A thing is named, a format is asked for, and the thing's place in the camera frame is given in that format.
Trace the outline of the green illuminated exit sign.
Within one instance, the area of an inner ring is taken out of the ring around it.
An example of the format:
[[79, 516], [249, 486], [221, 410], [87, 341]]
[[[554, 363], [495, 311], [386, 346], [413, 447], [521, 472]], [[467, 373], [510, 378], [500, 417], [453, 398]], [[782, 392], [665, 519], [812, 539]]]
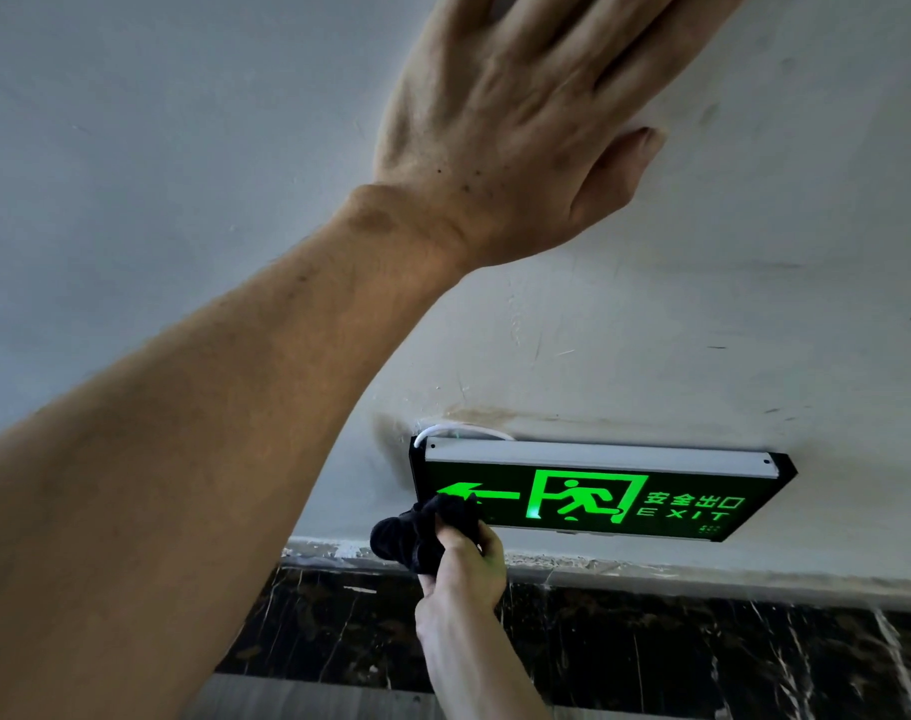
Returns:
[[475, 499], [492, 527], [720, 544], [798, 475], [768, 451], [414, 437], [419, 499]]

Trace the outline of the person's right hand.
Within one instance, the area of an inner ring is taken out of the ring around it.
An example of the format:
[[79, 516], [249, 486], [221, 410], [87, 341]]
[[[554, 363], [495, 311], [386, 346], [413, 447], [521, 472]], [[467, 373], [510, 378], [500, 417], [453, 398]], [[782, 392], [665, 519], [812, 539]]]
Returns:
[[457, 635], [474, 641], [495, 621], [495, 609], [508, 584], [500, 538], [479, 521], [479, 544], [467, 537], [462, 556], [443, 556], [437, 575], [420, 576], [424, 596], [415, 611], [418, 638], [454, 642]]

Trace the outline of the person's right forearm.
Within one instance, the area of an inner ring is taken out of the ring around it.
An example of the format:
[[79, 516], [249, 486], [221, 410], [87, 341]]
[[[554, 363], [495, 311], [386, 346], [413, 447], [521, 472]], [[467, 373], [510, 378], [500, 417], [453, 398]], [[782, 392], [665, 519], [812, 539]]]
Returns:
[[446, 720], [553, 720], [493, 606], [438, 594], [419, 602], [415, 619]]

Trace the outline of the black cleaning cloth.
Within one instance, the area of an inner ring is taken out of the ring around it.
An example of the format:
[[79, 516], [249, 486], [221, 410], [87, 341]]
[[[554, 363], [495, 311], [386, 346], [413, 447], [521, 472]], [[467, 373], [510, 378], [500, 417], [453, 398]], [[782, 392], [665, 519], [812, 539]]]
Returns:
[[397, 516], [377, 522], [369, 546], [380, 559], [401, 565], [417, 576], [438, 575], [445, 548], [437, 535], [437, 520], [479, 544], [482, 504], [474, 497], [438, 493]]

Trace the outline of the person's left forearm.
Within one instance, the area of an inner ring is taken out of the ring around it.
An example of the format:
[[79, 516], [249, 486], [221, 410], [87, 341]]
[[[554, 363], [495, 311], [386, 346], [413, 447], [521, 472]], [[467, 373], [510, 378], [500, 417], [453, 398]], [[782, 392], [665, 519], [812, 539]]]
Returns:
[[355, 190], [243, 285], [0, 435], [0, 720], [172, 720], [366, 387], [496, 217]]

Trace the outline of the black marble door frame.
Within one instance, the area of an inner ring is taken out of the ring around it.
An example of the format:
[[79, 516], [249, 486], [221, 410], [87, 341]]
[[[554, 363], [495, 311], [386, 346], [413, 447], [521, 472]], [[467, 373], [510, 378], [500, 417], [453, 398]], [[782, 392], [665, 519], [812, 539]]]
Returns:
[[[220, 674], [426, 692], [407, 573], [281, 566]], [[911, 612], [510, 580], [496, 617], [544, 700], [686, 720], [911, 720]]]

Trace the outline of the person's left hand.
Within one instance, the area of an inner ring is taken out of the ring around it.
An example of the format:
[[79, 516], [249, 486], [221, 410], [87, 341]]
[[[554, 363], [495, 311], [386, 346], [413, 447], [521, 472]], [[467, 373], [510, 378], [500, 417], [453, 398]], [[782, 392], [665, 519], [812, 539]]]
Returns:
[[694, 62], [744, 0], [675, 0], [605, 68], [560, 68], [549, 50], [592, 0], [513, 0], [467, 35], [435, 30], [404, 65], [377, 146], [375, 182], [462, 269], [560, 246], [600, 156]]

